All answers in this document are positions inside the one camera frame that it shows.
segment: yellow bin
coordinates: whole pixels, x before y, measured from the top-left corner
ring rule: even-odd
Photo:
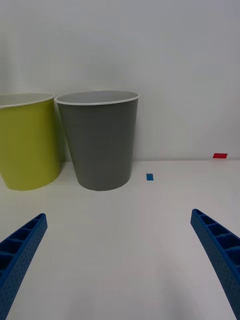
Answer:
[[[59,173],[54,96],[0,95],[0,174],[8,188],[36,189]]]

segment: gray plastic cup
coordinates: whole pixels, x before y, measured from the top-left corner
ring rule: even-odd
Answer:
[[[81,186],[105,191],[130,179],[138,98],[113,90],[55,98]]]

